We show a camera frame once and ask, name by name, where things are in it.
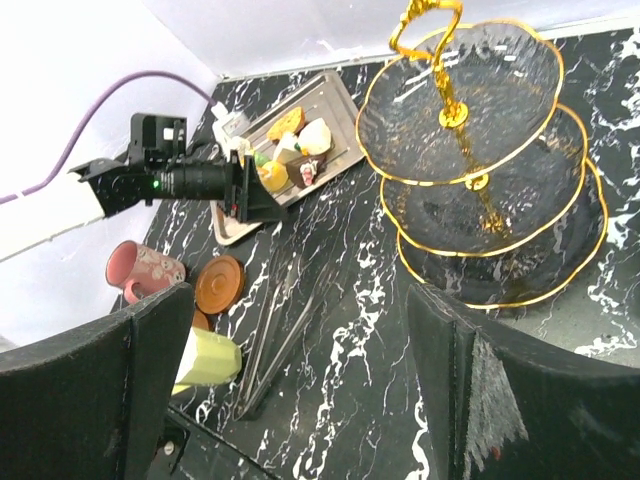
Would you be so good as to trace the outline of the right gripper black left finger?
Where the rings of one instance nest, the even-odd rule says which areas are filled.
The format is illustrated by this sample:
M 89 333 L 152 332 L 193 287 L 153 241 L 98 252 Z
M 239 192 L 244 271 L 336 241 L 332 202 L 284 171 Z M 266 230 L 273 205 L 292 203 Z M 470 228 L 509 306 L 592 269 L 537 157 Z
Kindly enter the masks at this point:
M 145 478 L 193 314 L 180 283 L 2 353 L 2 478 Z

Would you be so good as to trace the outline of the green ceramic cup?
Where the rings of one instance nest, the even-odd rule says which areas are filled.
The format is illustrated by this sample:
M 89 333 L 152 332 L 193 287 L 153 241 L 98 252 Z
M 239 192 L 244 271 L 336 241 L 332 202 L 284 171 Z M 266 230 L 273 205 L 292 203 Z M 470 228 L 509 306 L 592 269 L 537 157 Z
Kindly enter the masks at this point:
M 224 385 L 242 369 L 242 352 L 231 339 L 193 327 L 188 335 L 171 395 L 190 387 Z

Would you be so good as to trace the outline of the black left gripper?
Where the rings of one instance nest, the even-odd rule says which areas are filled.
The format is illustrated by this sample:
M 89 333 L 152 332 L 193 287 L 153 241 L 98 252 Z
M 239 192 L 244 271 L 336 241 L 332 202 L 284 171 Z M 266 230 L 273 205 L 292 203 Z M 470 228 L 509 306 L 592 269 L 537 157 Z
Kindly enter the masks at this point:
M 91 187 L 104 215 L 112 217 L 136 204 L 155 200 L 214 200 L 242 223 L 275 222 L 286 209 L 264 187 L 252 155 L 240 166 L 187 156 L 186 120 L 136 113 L 122 158 L 95 159 L 71 171 Z

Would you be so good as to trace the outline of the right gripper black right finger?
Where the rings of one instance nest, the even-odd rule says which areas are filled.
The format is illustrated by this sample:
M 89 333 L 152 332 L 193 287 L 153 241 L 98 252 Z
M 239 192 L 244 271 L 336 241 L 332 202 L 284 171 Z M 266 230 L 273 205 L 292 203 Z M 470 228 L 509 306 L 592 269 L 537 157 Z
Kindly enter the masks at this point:
M 639 372 L 503 325 L 438 289 L 406 297 L 438 479 L 635 479 Z

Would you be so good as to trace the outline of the pink patterned mug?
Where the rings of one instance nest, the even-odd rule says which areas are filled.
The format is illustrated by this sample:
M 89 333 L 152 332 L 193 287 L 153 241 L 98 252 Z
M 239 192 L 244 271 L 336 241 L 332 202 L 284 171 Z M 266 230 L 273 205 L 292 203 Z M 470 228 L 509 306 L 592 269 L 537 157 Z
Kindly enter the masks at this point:
M 151 296 L 186 279 L 186 268 L 178 260 L 150 247 L 127 240 L 110 255 L 105 270 L 107 283 L 122 291 L 128 304 Z

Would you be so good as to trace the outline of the black metal tongs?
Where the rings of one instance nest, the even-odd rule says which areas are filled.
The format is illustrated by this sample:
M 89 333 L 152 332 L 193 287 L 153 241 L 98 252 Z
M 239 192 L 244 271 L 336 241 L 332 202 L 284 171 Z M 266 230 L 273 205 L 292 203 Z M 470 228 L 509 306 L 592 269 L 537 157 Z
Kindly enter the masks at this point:
M 234 420 L 253 419 L 273 381 L 281 373 L 300 338 L 331 297 L 342 292 L 342 267 L 324 254 L 282 253 L 270 268 L 265 299 L 243 367 Z

